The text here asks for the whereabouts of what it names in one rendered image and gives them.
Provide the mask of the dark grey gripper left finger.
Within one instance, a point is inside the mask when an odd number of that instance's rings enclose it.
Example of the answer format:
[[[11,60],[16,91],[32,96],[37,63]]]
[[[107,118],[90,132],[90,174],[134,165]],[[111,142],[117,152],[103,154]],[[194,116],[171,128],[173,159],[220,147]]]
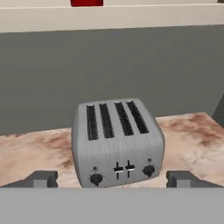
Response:
[[[27,178],[3,185],[4,188],[57,188],[57,171],[34,171]]]

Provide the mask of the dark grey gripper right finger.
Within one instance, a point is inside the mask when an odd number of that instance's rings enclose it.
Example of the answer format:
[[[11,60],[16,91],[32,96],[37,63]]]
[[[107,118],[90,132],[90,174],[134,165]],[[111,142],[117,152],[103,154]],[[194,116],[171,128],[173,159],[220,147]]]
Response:
[[[190,171],[168,171],[166,173],[167,187],[173,188],[209,188],[220,187],[215,183],[202,180],[193,175]]]

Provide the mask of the cream wall cabinet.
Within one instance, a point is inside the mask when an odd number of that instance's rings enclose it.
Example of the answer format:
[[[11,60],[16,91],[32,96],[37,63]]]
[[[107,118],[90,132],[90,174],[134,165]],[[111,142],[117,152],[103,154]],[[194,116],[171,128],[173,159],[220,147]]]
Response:
[[[224,3],[0,8],[0,33],[194,25],[224,25]]]

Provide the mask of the grey four-slot toaster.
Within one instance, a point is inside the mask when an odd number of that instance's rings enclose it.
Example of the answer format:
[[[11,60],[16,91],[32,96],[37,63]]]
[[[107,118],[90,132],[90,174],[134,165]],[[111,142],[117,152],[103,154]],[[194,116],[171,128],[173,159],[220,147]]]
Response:
[[[86,102],[76,109],[72,152],[81,186],[121,186],[159,175],[165,137],[137,98]]]

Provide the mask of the red bottle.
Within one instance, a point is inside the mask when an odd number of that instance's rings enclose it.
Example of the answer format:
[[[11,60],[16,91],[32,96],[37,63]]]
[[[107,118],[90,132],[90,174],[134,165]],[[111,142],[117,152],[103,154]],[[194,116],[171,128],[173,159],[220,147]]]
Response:
[[[73,7],[103,6],[103,0],[70,0]]]

